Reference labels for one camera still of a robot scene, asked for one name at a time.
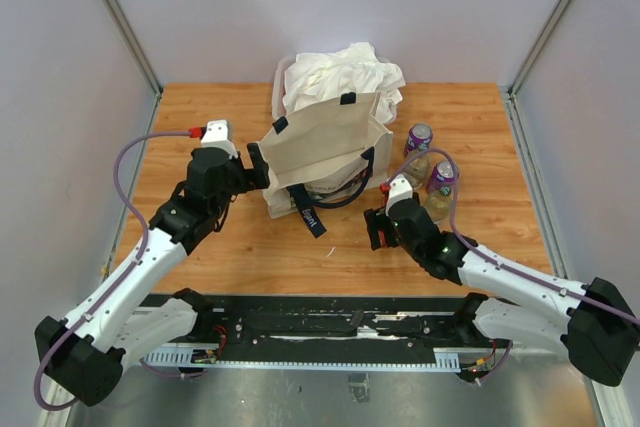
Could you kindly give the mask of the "beige canvas tote bag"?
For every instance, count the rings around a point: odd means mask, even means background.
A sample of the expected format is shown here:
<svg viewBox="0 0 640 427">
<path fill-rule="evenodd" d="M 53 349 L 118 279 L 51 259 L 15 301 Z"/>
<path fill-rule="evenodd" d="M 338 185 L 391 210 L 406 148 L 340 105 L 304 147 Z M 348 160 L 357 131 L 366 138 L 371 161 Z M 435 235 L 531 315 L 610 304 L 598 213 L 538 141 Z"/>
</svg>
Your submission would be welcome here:
<svg viewBox="0 0 640 427">
<path fill-rule="evenodd" d="M 273 122 L 258 142 L 271 218 L 297 213 L 318 238 L 326 232 L 319 210 L 346 207 L 387 178 L 393 132 L 375 117 L 380 97 L 350 92 Z"/>
</svg>

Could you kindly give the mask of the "purple fanta can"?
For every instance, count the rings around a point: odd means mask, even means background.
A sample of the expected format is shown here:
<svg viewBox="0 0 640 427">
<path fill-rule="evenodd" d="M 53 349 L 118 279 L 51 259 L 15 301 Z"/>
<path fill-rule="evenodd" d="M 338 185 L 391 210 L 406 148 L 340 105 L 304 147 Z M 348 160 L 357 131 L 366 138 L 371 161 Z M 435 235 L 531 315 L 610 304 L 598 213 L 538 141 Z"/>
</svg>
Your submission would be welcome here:
<svg viewBox="0 0 640 427">
<path fill-rule="evenodd" d="M 408 157 L 413 151 L 430 147 L 433 140 L 433 130 L 426 123 L 416 123 L 408 131 L 404 146 L 404 156 Z"/>
<path fill-rule="evenodd" d="M 458 178 L 454 167 L 448 160 L 438 162 L 427 181 L 426 190 L 428 193 L 439 191 L 442 188 L 451 191 L 452 186 Z"/>
</svg>

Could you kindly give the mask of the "chang soda water bottle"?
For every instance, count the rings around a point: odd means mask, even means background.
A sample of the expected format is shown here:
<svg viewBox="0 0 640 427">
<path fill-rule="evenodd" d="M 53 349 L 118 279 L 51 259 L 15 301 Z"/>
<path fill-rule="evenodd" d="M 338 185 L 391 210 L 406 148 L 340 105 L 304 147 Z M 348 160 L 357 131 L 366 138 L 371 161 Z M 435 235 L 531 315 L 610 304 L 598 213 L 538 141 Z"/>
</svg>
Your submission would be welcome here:
<svg viewBox="0 0 640 427">
<path fill-rule="evenodd" d="M 450 215 L 452 205 L 452 188 L 447 186 L 430 191 L 423 203 L 427 214 L 435 223 L 443 221 Z"/>
</svg>

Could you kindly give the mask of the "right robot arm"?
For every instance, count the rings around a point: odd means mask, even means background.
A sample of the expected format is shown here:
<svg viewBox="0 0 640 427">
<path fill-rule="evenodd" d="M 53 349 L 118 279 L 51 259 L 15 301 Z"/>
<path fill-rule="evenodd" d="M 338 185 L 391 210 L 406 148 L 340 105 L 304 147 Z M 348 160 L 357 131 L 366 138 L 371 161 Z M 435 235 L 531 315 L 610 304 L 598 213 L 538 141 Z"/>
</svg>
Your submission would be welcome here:
<svg viewBox="0 0 640 427">
<path fill-rule="evenodd" d="M 589 379 L 617 387 L 639 347 L 639 320 L 619 289 L 581 283 L 505 259 L 475 240 L 442 231 L 414 199 L 364 213 L 371 247 L 401 247 L 430 276 L 478 289 L 453 322 L 466 347 L 511 341 L 568 360 Z"/>
</svg>

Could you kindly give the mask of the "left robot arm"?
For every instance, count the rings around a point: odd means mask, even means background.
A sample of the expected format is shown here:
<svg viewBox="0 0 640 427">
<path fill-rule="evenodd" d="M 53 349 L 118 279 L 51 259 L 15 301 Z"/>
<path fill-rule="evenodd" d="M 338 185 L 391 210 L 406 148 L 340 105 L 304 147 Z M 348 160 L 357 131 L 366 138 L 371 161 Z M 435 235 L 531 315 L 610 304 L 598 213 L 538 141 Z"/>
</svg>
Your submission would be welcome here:
<svg viewBox="0 0 640 427">
<path fill-rule="evenodd" d="M 209 235 L 221 231 L 232 201 L 268 187 L 268 165 L 255 143 L 245 167 L 233 146 L 204 144 L 191 153 L 185 180 L 150 220 L 125 260 L 62 319 L 45 317 L 34 335 L 39 365 L 36 402 L 45 410 L 41 382 L 49 377 L 86 406 L 101 403 L 132 364 L 180 337 L 200 343 L 215 334 L 211 304 L 184 288 L 149 314 L 134 311 L 155 284 L 182 263 Z"/>
</svg>

